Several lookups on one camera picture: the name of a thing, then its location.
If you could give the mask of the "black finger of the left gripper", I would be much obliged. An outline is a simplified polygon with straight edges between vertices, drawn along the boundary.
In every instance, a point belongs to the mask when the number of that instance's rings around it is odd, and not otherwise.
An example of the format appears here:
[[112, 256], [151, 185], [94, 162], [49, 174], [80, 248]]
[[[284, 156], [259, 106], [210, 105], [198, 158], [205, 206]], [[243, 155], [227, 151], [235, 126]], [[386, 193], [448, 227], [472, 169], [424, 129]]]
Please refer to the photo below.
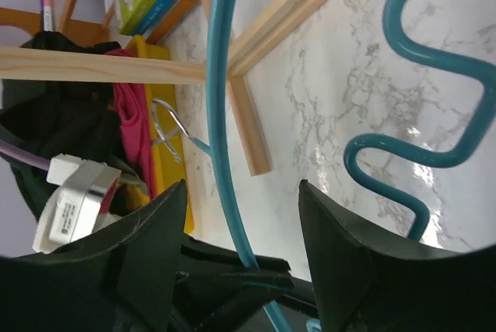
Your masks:
[[185, 234], [170, 311], [171, 331], [236, 331], [294, 286], [289, 264], [256, 256], [243, 266], [235, 251]]

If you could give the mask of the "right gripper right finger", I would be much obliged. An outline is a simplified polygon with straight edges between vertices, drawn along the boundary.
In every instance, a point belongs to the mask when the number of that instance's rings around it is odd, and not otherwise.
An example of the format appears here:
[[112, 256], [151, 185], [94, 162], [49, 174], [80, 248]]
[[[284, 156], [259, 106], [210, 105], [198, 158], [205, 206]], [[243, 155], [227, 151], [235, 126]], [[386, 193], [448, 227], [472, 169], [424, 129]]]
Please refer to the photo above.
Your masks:
[[399, 236], [307, 181], [298, 208], [324, 331], [493, 331], [495, 248], [467, 253]]

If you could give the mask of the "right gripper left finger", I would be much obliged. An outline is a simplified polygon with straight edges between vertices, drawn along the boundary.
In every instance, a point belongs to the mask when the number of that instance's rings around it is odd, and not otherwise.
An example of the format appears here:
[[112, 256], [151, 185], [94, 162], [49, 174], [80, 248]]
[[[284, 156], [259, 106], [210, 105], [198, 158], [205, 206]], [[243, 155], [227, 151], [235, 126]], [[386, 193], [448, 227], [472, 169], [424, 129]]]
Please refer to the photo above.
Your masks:
[[180, 181], [49, 254], [1, 259], [3, 331], [165, 331], [188, 199]]

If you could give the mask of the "black trousers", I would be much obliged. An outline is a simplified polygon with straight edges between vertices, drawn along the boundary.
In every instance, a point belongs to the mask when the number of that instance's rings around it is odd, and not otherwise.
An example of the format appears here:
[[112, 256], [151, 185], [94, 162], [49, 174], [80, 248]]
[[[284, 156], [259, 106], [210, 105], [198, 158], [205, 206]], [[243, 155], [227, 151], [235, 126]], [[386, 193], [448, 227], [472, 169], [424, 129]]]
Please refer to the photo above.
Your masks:
[[[21, 47], [104, 54], [121, 46], [107, 42], [81, 47], [61, 33], [40, 32]], [[127, 162], [127, 158], [112, 102], [113, 87], [109, 83], [4, 80], [1, 140], [49, 161], [58, 154], [70, 154], [115, 167], [114, 162]], [[46, 171], [10, 157], [4, 160], [10, 164], [19, 191], [38, 221], [56, 186], [46, 181]]]

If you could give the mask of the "pink trousers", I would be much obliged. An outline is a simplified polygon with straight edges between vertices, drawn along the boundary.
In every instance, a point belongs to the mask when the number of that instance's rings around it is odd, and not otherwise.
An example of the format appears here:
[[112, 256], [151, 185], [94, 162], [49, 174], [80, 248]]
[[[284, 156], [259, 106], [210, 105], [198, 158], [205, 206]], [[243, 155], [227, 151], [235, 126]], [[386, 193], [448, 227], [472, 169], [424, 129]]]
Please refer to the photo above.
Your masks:
[[119, 117], [121, 142], [128, 165], [140, 176], [147, 188], [147, 195], [157, 195], [151, 151], [149, 109], [144, 85], [115, 82], [113, 107]]

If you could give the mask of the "blue hanger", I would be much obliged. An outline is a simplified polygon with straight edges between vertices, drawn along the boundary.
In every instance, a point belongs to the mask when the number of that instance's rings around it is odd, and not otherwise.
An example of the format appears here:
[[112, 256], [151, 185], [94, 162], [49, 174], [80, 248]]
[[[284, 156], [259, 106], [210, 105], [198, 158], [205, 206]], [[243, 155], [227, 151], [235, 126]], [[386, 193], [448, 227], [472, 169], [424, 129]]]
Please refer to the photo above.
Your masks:
[[[346, 170], [354, 181], [414, 213], [415, 218], [408, 232], [408, 239], [420, 241], [429, 223], [429, 210], [426, 205], [416, 197], [363, 173], [357, 164], [357, 154], [364, 148], [375, 148], [431, 168], [452, 168], [462, 164], [472, 156], [495, 118], [495, 66], [486, 61], [432, 49], [410, 40], [401, 24], [401, 14], [407, 1], [387, 0], [384, 6], [383, 31], [390, 47], [397, 54], [418, 64], [471, 77], [483, 85], [484, 94], [459, 143], [450, 151], [434, 152], [397, 138], [368, 133], [353, 138], [346, 145], [343, 159]], [[205, 144], [197, 138], [192, 138], [191, 141], [212, 160], [224, 216], [242, 264], [248, 269], [257, 269], [259, 265], [239, 213], [226, 136], [227, 54], [234, 6], [235, 0], [212, 0], [206, 60], [210, 143]]]

